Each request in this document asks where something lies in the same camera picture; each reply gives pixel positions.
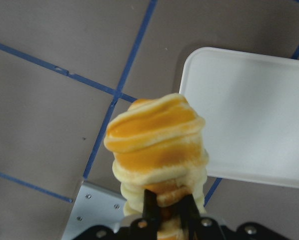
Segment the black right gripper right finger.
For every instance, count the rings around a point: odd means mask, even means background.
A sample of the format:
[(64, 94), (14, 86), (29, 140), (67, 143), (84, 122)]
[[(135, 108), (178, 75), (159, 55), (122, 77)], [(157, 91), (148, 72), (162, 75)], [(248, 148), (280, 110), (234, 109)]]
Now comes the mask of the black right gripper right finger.
[(186, 195), (179, 202), (181, 225), (188, 230), (189, 240), (221, 240), (222, 230), (211, 216), (200, 214), (194, 197)]

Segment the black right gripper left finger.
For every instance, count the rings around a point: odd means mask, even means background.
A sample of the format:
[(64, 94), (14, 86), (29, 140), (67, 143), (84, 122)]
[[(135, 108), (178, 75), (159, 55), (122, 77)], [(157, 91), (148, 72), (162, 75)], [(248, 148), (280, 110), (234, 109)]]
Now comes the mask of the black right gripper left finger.
[(158, 205), (157, 195), (148, 189), (144, 190), (142, 217), (149, 223), (149, 227), (146, 227), (149, 232), (149, 239), (157, 240), (162, 222), (161, 209)]

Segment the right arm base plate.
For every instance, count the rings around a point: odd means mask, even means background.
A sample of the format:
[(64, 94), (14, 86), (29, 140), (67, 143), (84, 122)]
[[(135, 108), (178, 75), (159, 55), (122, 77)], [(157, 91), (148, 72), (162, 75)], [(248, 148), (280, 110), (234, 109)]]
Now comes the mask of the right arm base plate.
[(121, 194), (84, 181), (61, 238), (72, 240), (95, 225), (104, 225), (117, 232), (124, 218), (125, 202)]

